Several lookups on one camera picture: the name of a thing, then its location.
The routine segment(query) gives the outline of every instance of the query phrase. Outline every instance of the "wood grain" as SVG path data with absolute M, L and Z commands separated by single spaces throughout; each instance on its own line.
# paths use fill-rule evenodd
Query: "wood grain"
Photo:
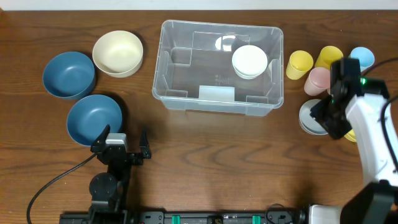
M 75 11 L 0 14 L 0 223 L 25 223 L 32 196 L 49 180 L 90 156 L 68 136 L 74 101 L 46 93 L 42 71 L 54 56 L 91 56 L 96 40 L 128 30 L 144 43 L 144 63 L 133 76 L 99 71 L 94 93 L 116 95 L 128 114 L 132 144 L 142 126 L 151 130 L 153 157 L 134 169 L 131 207 L 182 210 L 263 210 L 272 203 L 344 205 L 362 187 L 356 145 L 311 136 L 298 112 L 310 99 L 305 78 L 285 78 L 285 102 L 266 117 L 167 111 L 151 88 L 160 27 L 167 19 L 276 26 L 284 31 L 284 61 L 295 50 L 316 58 L 326 45 L 345 55 L 369 47 L 376 63 L 398 56 L 396 11 Z M 370 75 L 398 90 L 397 64 Z M 397 126 L 397 106 L 393 106 Z M 32 209 L 34 223 L 57 223 L 63 211 L 87 211 L 88 184 L 106 167 L 93 160 L 49 187 Z

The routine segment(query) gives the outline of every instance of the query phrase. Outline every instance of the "wire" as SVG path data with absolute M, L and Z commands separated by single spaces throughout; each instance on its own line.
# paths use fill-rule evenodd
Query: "wire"
M 391 146 L 391 142 L 387 133 L 387 128 L 386 128 L 386 110 L 387 107 L 390 103 L 392 103 L 394 100 L 398 99 L 398 95 L 390 98 L 390 100 L 387 100 L 387 102 L 383 105 L 383 107 L 381 108 L 381 114 L 380 114 L 380 121 L 381 121 L 381 129 L 383 130 L 383 135 L 384 135 L 384 139 L 386 140 L 386 144 L 388 147 L 388 150 L 390 151 L 391 157 L 392 157 L 392 161 L 396 167 L 395 171 L 398 171 L 398 161 L 396 158 L 396 155 L 394 153 L 394 150 Z
M 390 62 L 395 62 L 396 60 L 398 60 L 398 57 L 390 58 L 390 59 L 384 60 L 380 63 L 377 63 L 377 64 L 373 65 L 372 67 L 370 67 L 362 76 L 366 76 L 369 72 L 373 71 L 377 67 L 380 67 L 381 65 L 384 65 L 384 64 L 390 63 Z
M 30 220 L 30 210 L 33 206 L 33 203 L 35 202 L 35 200 L 37 199 L 37 197 L 50 185 L 52 185 L 55 181 L 61 179 L 62 177 L 65 177 L 66 175 L 70 174 L 71 172 L 77 170 L 78 168 L 81 168 L 83 165 L 85 165 L 87 162 L 89 162 L 90 160 L 92 160 L 95 156 L 97 155 L 97 153 L 94 153 L 92 156 L 90 156 L 88 159 L 86 159 L 85 161 L 83 161 L 81 164 L 78 164 L 77 166 L 75 166 L 74 168 L 64 172 L 63 174 L 59 175 L 58 177 L 52 179 L 50 182 L 48 182 L 46 185 L 44 185 L 44 187 L 42 187 L 32 198 L 32 200 L 30 200 L 29 205 L 27 206 L 27 210 L 26 210 L 26 219 L 28 224 L 32 224 L 32 221 Z
M 275 206 L 280 206 L 280 207 L 284 208 L 284 206 L 281 205 L 281 204 L 279 204 L 279 203 L 272 204 L 270 207 L 268 207 L 268 209 L 267 209 L 267 211 L 266 211 L 266 219 L 267 219 L 267 221 L 269 221 L 269 223 L 271 223 L 271 224 L 276 224 L 276 223 L 274 223 L 273 221 L 271 221 L 271 219 L 269 219 L 269 217 L 268 217 L 268 211 L 269 211 L 272 207 L 275 207 Z

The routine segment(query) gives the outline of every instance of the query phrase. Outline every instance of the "clear plastic bin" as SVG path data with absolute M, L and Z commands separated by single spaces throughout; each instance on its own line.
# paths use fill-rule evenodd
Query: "clear plastic bin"
M 237 76 L 234 51 L 260 47 L 266 71 L 252 80 Z M 265 116 L 284 102 L 283 32 L 277 27 L 165 21 L 152 94 L 172 110 Z

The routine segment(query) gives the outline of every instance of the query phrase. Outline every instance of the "green tape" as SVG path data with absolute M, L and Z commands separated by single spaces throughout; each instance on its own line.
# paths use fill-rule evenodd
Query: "green tape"
M 172 224 L 180 224 L 180 216 L 179 215 L 173 215 Z
M 259 215 L 253 215 L 252 224 L 261 224 L 261 217 Z

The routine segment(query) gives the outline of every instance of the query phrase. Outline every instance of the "pink cup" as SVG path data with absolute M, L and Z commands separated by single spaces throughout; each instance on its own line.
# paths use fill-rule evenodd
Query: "pink cup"
M 304 84 L 304 91 L 310 96 L 316 96 L 330 88 L 330 71 L 323 67 L 311 70 Z

